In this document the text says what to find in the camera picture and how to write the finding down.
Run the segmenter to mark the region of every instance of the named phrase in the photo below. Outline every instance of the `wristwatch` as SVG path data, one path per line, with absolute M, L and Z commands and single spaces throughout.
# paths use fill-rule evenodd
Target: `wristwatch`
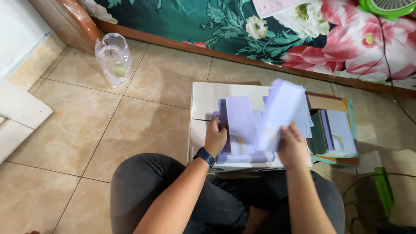
M 204 147 L 201 147 L 198 152 L 195 154 L 195 156 L 193 157 L 193 159 L 196 159 L 197 157 L 202 158 L 203 160 L 205 160 L 208 164 L 209 167 L 211 168 L 214 163 L 215 163 L 215 159 L 212 155 L 210 155 L 205 149 Z

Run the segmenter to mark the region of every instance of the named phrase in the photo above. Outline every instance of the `fan grille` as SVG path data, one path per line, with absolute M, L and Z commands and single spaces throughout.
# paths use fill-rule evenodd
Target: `fan grille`
M 373 6 L 382 11 L 394 11 L 406 8 L 416 0 L 371 0 Z

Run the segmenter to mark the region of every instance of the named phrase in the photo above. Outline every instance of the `door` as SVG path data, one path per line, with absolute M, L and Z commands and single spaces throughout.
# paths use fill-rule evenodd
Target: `door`
M 45 103 L 0 78 L 0 163 L 51 113 Z

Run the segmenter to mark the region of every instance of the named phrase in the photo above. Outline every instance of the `clear plastic bag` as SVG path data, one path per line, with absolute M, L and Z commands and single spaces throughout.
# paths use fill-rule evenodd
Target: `clear plastic bag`
M 105 35 L 95 42 L 95 57 L 113 88 L 120 88 L 131 72 L 131 56 L 126 39 L 118 33 Z

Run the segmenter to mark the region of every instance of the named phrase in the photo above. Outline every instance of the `wall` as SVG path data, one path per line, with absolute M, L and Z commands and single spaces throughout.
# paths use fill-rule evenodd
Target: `wall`
M 52 29 L 29 0 L 0 0 L 0 78 L 8 78 Z

